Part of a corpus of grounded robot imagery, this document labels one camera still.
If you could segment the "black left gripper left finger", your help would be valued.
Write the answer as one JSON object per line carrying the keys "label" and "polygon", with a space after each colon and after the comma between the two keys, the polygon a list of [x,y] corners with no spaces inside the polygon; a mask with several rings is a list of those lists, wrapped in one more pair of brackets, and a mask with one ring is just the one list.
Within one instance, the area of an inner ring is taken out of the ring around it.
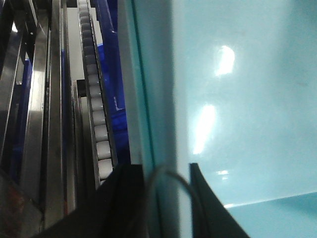
{"label": "black left gripper left finger", "polygon": [[123,164],[71,214],[39,238],[145,238],[145,184],[141,165]]}

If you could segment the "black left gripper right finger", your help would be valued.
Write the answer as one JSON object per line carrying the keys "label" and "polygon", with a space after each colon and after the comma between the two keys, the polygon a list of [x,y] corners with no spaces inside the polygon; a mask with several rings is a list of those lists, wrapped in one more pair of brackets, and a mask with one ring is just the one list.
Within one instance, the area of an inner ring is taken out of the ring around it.
{"label": "black left gripper right finger", "polygon": [[247,233],[214,194],[197,163],[190,164],[190,180],[200,202],[199,206],[192,203],[193,237],[247,238]]}

